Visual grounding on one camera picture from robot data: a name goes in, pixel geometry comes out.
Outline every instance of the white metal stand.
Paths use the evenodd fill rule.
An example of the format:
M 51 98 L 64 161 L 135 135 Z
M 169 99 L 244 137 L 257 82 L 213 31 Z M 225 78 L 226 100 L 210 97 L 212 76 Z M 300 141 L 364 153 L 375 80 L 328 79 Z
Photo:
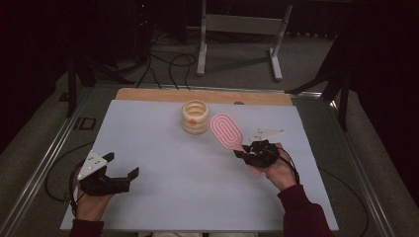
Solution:
M 275 80 L 282 81 L 283 74 L 281 73 L 280 62 L 278 60 L 278 51 L 280 50 L 292 8 L 292 5 L 287 7 L 282 19 L 211 15 L 207 14 L 207 0 L 203 0 L 201 46 L 197 74 L 203 76 L 206 71 L 206 31 L 261 34 L 278 37 L 275 47 L 270 48 L 269 51 Z

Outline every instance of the dark background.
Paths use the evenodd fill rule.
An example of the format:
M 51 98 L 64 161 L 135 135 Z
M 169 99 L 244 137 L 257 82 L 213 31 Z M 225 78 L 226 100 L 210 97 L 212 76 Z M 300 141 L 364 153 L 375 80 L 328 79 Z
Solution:
M 66 72 L 68 47 L 63 34 L 101 63 L 112 65 L 117 58 L 130 57 L 130 45 L 142 32 L 135 31 L 138 22 L 130 20 L 129 2 L 119 4 L 113 15 L 109 11 L 115 8 L 113 1 L 2 1 L 0 152 Z M 230 14 L 282 17 L 285 7 L 272 2 L 235 4 Z M 221 0 L 209 1 L 209 12 L 217 13 L 224 4 Z M 200 25 L 200 1 L 155 0 L 149 6 L 149 20 L 183 43 L 188 40 L 185 27 Z M 342 67 L 342 71 L 351 74 L 351 89 L 358 93 L 416 203 L 419 202 L 415 188 L 419 170 L 415 155 L 419 145 L 416 112 L 419 100 L 415 95 L 419 75 L 418 9 L 415 1 L 301 2 L 294 6 L 288 26 L 292 36 L 309 34 L 334 39 L 341 31 L 320 71 L 342 67 L 356 53 L 356 63 L 351 68 Z M 119 27 L 124 22 L 129 23 L 126 28 Z M 117 42 L 115 35 L 125 36 L 127 42 Z

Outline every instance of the stacked wooden rings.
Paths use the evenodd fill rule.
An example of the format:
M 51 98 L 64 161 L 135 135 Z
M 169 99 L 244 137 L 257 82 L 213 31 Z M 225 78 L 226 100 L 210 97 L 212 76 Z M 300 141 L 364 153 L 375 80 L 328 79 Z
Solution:
M 209 118 L 210 109 L 203 101 L 192 100 L 182 107 L 182 127 L 190 134 L 206 132 L 210 124 Z

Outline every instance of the maroon sleeve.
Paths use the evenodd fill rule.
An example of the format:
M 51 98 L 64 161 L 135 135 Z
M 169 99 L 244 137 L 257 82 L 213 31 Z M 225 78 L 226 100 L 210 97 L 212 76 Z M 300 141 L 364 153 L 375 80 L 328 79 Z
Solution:
M 283 203 L 284 236 L 329 237 L 334 236 L 329 229 L 323 208 L 311 203 L 302 185 L 295 185 L 280 192 L 278 197 Z
M 103 221 L 73 220 L 70 237 L 100 237 L 104 228 Z

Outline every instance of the table surface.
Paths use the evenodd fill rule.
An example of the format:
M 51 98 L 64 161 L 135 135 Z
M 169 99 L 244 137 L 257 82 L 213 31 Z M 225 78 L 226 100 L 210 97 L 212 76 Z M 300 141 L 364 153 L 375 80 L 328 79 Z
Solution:
M 245 135 L 255 130 L 251 126 L 256 121 L 269 128 L 285 126 L 286 135 L 270 141 L 282 142 L 295 156 L 301 180 L 309 185 L 307 195 L 323 206 L 329 227 L 338 229 L 299 114 L 288 95 L 155 89 L 120 89 L 93 147 L 101 155 L 116 152 L 114 164 L 108 166 L 110 177 L 126 174 L 127 167 L 140 168 L 130 192 L 116 196 L 108 207 L 105 229 L 178 232 L 283 229 L 284 210 L 276 197 L 278 190 L 265 177 L 253 177 L 244 163 L 224 149 L 210 131 L 193 136 L 184 132 L 179 122 L 179 126 L 170 123 L 181 118 L 181 106 L 193 99 L 208 103 L 212 115 L 231 114 Z M 232 106 L 237 102 L 245 105 Z M 67 210 L 61 228 L 71 228 L 71 219 Z

